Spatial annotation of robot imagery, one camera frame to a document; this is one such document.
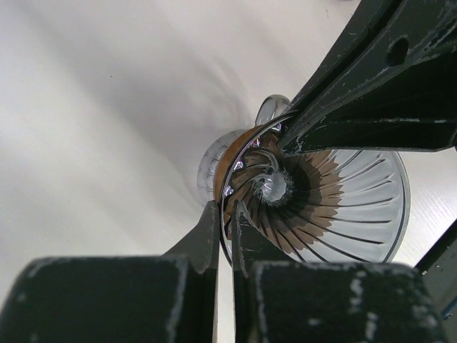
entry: screw hole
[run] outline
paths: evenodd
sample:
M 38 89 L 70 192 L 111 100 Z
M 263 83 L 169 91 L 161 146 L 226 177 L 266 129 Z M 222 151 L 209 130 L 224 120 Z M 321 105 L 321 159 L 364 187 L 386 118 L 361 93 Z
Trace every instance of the screw hole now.
M 399 66 L 400 64 L 405 63 L 408 49 L 409 43 L 406 38 L 402 38 L 396 41 L 387 54 L 387 65 Z

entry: white surface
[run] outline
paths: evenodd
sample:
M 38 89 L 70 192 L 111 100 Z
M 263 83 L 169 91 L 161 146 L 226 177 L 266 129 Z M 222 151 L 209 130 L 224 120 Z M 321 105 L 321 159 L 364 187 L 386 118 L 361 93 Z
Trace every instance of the white surface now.
M 160 254 L 196 171 L 263 99 L 312 75 L 357 1 L 0 0 L 0 298 L 45 255 Z M 415 264 L 457 217 L 455 151 L 403 154 Z M 233 341 L 221 258 L 219 341 Z

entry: hole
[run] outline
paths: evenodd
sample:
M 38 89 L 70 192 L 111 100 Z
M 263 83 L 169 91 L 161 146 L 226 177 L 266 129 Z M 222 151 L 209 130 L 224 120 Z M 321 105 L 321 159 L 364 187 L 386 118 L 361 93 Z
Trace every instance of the hole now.
M 400 64 L 405 63 L 408 49 L 409 43 L 406 38 L 402 38 L 396 41 L 387 54 L 387 65 L 399 66 Z

